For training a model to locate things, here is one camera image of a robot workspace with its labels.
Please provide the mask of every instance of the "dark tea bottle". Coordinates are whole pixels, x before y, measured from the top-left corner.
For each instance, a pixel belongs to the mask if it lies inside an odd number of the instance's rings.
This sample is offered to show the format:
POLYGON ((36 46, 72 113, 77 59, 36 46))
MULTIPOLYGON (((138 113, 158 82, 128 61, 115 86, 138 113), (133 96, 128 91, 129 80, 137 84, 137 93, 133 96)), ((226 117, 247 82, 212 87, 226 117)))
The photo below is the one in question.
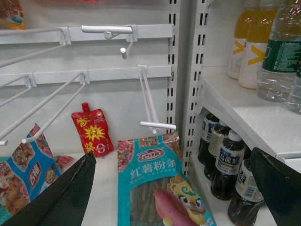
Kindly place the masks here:
POLYGON ((263 202, 263 196, 258 190, 251 172, 250 159, 245 159, 239 169, 228 215, 231 221, 238 226, 253 226, 263 202))
POLYGON ((219 124, 219 119, 212 113, 206 115, 203 120, 201 141, 198 149, 198 160, 200 163, 205 164, 206 159, 209 155, 208 147, 211 139, 211 133, 213 127, 219 124))
POLYGON ((216 156, 219 153, 223 140, 228 138, 229 131, 230 127, 221 120, 220 124, 212 129, 211 140, 208 147, 209 155, 207 156, 204 168, 204 174, 209 180, 213 180, 216 156))
POLYGON ((228 138, 223 140, 215 161, 211 192, 216 198, 229 200, 232 197, 245 148, 241 137, 231 129, 228 138))

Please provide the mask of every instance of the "red sauce pouch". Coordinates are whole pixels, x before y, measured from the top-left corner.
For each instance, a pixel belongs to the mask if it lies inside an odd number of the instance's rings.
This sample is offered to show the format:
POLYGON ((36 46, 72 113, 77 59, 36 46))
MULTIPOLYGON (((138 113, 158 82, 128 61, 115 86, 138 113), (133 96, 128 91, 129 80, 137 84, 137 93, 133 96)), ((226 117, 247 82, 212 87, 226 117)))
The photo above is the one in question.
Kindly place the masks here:
POLYGON ((114 150, 109 137, 109 126, 101 109, 91 111, 89 104, 81 104, 83 112, 72 113, 71 117, 79 133, 84 152, 93 152, 102 157, 114 150))

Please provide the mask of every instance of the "snack package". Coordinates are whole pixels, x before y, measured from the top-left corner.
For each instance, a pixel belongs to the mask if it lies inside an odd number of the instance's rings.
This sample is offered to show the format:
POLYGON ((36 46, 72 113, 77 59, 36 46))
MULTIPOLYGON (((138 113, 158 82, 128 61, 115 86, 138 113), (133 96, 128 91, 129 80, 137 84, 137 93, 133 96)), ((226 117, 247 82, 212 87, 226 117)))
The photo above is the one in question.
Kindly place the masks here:
MULTIPOLYGON (((39 129, 35 124, 27 137, 39 129)), ((0 223, 19 212, 60 175, 43 134, 36 141, 20 144, 0 163, 0 223)))
POLYGON ((19 0, 0 0, 0 25, 13 30, 26 29, 19 0))
POLYGON ((216 226, 182 173, 177 132, 118 142, 118 226, 216 226))
POLYGON ((83 112, 72 113, 71 117, 79 133, 84 152, 93 152, 102 157, 114 150, 109 137, 109 126, 101 109, 90 111, 87 102, 82 103, 83 112))

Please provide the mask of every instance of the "blue food package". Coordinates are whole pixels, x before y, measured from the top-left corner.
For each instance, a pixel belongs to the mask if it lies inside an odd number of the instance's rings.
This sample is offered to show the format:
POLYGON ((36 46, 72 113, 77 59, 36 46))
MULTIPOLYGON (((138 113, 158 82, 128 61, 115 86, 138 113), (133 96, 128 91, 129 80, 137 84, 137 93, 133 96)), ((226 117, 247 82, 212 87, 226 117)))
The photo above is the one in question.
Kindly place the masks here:
MULTIPOLYGON (((39 129, 35 124, 27 137, 39 129)), ((0 223, 19 212, 60 175, 43 134, 36 141, 20 144, 0 163, 0 223)))
POLYGON ((118 142, 118 226, 216 226, 182 173, 177 132, 118 142))

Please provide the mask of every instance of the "black object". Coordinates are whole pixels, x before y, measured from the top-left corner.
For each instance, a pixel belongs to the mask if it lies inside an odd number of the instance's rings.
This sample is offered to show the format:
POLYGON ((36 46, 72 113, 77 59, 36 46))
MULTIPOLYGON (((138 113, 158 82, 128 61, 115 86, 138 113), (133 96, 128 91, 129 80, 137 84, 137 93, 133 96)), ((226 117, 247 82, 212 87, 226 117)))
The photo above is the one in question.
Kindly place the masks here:
POLYGON ((251 170, 276 224, 301 225, 301 174, 257 147, 251 170))
POLYGON ((92 189, 95 164, 93 152, 85 154, 1 226, 80 226, 92 189))

